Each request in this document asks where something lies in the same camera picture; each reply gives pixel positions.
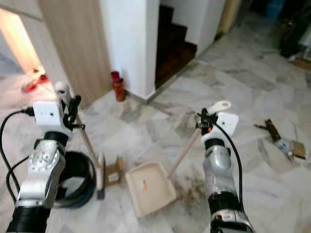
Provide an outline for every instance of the orange light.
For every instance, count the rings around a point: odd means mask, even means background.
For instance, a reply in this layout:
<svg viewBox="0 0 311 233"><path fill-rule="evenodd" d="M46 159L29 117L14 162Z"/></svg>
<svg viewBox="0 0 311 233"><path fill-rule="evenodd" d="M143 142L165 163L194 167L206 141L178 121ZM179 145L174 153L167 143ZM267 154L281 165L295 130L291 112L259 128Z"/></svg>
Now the orange light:
<svg viewBox="0 0 311 233"><path fill-rule="evenodd" d="M42 66L19 15L0 8L0 31L25 73Z"/></svg>

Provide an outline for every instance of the wooden stair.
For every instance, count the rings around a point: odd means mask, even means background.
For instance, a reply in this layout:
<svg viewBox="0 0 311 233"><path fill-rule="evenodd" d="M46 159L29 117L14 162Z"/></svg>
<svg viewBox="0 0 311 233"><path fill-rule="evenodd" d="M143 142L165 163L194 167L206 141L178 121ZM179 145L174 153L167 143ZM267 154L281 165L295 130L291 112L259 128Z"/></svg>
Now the wooden stair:
<svg viewBox="0 0 311 233"><path fill-rule="evenodd" d="M172 23L173 8L160 5L156 52L155 87L181 70L196 53L197 46L185 41L187 27Z"/></svg>

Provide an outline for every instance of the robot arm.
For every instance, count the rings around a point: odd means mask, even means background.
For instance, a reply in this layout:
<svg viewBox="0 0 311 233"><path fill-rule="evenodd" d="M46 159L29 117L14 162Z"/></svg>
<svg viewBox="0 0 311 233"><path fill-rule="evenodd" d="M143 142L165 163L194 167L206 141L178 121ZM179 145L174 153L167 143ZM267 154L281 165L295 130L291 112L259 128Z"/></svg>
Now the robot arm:
<svg viewBox="0 0 311 233"><path fill-rule="evenodd" d="M40 101L34 104L35 119L44 138L39 140L28 159L28 173L21 185L13 219L7 232L43 233L54 205L59 178L65 168L65 147L72 138L80 96L66 97L59 101Z"/></svg>
<svg viewBox="0 0 311 233"><path fill-rule="evenodd" d="M209 115L202 110L202 143L205 146L203 169L207 188L207 200L211 214L211 233L255 232L243 205L238 199L232 177L230 150L223 133L214 124L221 125L224 131L232 135L238 123L238 116L229 113Z"/></svg>

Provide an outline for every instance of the wooden handle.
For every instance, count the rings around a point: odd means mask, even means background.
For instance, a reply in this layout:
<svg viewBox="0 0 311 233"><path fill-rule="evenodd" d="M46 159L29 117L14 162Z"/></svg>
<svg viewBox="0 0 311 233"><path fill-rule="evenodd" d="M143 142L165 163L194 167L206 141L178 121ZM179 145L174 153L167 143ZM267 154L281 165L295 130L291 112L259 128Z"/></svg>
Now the wooden handle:
<svg viewBox="0 0 311 233"><path fill-rule="evenodd" d="M190 150L190 148L192 147L192 145L194 144L195 140L197 139L197 137L201 134L201 129L196 129L193 133L193 135L191 136L190 140L188 141L186 147L184 148L183 152L180 154L177 162L175 163L173 169L171 170L171 172L168 175L168 179L171 178L171 176L173 175L173 173L176 171L178 165L180 164L180 162L183 160L183 158L185 157L185 155L187 154L187 152Z"/></svg>
<svg viewBox="0 0 311 233"><path fill-rule="evenodd" d="M81 119L80 119L79 115L77 116L77 123L82 125L82 122L81 122ZM81 129L81 135L82 135L82 138L84 140L84 143L86 144L86 147L87 147L88 151L90 152L90 155L91 155L91 158L93 160L95 168L102 168L100 166L100 164L98 163L98 160L97 160L97 157L95 155L93 146L92 146L92 144L91 144L91 142L89 140L89 137L88 137L86 131Z"/></svg>

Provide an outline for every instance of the red object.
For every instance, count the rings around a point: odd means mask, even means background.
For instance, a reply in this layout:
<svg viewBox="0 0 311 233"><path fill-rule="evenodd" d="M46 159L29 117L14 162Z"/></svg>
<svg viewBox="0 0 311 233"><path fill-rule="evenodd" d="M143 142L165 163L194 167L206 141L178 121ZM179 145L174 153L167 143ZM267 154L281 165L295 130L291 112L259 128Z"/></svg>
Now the red object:
<svg viewBox="0 0 311 233"><path fill-rule="evenodd" d="M113 83L119 83L120 82L120 74L117 71L111 72L111 78Z"/></svg>
<svg viewBox="0 0 311 233"><path fill-rule="evenodd" d="M34 91L37 88L37 84L33 81L30 81L29 83L27 83L26 85L24 85L21 90L24 93L29 93Z"/></svg>
<svg viewBox="0 0 311 233"><path fill-rule="evenodd" d="M123 79L120 79L118 83L113 84L115 93L116 93L116 99L119 102L122 102L125 100L125 91L124 91L124 83Z"/></svg>
<svg viewBox="0 0 311 233"><path fill-rule="evenodd" d="M49 78L46 74L41 74L40 78L38 78L37 83L47 83L49 81Z"/></svg>

